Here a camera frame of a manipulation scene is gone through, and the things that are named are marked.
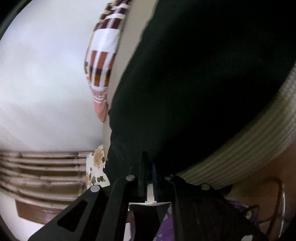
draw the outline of plaid fabric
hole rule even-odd
[[[107,89],[115,60],[120,31],[132,0],[108,3],[95,25],[84,60],[84,72],[91,89],[94,109],[104,122],[107,113]]]

